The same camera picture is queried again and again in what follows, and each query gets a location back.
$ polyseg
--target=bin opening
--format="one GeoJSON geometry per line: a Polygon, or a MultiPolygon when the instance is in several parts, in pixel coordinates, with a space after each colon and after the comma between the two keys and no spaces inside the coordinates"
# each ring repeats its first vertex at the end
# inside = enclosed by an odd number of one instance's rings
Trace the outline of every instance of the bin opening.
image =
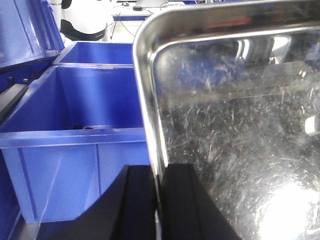
{"type": "Polygon", "coordinates": [[[35,80],[0,132],[143,127],[134,70],[54,67],[35,80]]]}

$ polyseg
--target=desk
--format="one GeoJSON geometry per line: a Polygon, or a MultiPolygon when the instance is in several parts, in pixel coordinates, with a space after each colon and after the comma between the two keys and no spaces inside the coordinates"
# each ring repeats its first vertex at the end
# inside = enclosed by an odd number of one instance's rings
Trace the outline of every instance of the desk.
{"type": "Polygon", "coordinates": [[[135,2],[129,2],[129,6],[122,6],[122,3],[118,2],[111,12],[114,23],[107,34],[110,36],[111,42],[132,43],[140,25],[148,17],[191,3],[195,4],[196,1],[169,1],[168,5],[164,7],[146,7],[142,11],[135,11],[133,10],[135,2]]]}

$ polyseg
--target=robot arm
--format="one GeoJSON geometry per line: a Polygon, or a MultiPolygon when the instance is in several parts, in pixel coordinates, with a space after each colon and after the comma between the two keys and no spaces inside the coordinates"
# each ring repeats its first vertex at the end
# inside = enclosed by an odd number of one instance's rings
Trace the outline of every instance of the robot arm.
{"type": "Polygon", "coordinates": [[[62,1],[63,0],[48,0],[49,4],[53,9],[54,19],[55,19],[56,25],[58,26],[59,31],[61,29],[62,1]]]}

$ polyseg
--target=stainless steel tray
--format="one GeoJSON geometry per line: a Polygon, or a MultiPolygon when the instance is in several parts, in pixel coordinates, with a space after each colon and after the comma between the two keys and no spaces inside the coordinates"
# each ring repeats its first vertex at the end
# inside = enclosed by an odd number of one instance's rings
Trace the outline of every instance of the stainless steel tray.
{"type": "Polygon", "coordinates": [[[320,3],[198,5],[133,45],[149,157],[192,163],[244,240],[320,239],[320,3]]]}

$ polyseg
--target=cable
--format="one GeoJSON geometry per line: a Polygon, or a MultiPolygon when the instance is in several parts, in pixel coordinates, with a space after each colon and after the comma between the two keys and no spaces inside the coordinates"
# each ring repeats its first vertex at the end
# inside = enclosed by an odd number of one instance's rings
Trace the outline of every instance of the cable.
{"type": "Polygon", "coordinates": [[[121,25],[125,28],[125,30],[128,31],[129,34],[131,34],[131,35],[134,36],[134,37],[136,36],[136,35],[132,34],[132,33],[129,31],[129,29],[122,23],[122,21],[119,20],[119,22],[120,22],[121,25]]]}
{"type": "Polygon", "coordinates": [[[146,9],[145,7],[143,7],[142,8],[143,10],[146,10],[146,11],[148,11],[150,14],[155,14],[154,12],[152,12],[152,11],[149,11],[148,9],[146,9]]]}

